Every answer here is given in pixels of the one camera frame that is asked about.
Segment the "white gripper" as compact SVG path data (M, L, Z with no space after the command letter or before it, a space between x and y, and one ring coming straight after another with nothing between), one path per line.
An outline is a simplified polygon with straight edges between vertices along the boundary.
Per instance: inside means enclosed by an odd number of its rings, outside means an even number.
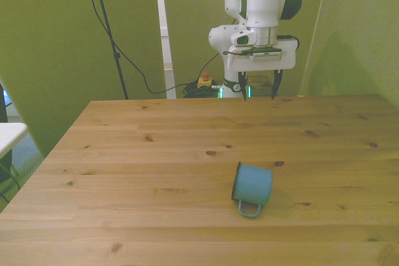
M296 65L296 40L279 40L277 44L262 51L255 47L231 46L226 52L226 68L238 73L238 82L243 99L247 99L246 72L274 70L274 82L271 98L274 99L282 82L283 70L292 69Z

